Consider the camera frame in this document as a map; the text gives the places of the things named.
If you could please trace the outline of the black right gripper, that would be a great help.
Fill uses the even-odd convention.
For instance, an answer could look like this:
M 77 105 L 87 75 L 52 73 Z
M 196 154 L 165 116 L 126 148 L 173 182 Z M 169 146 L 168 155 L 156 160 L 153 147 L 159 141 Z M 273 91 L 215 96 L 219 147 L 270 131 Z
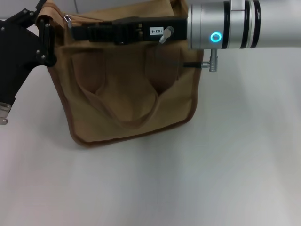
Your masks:
M 170 40 L 187 39 L 185 17 L 127 17 L 114 21 L 114 42 L 127 45 L 141 41 L 159 41 L 168 27 L 173 28 Z

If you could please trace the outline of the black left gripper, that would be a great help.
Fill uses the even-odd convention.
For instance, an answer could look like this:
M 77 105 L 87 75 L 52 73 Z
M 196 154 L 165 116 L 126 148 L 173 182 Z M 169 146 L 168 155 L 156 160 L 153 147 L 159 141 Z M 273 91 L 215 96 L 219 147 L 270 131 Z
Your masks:
M 50 18 L 38 20 L 39 34 L 27 28 L 35 24 L 46 0 L 35 11 L 23 9 L 0 23 L 0 101 L 13 105 L 16 95 L 30 72 L 37 66 L 56 64 L 55 29 Z

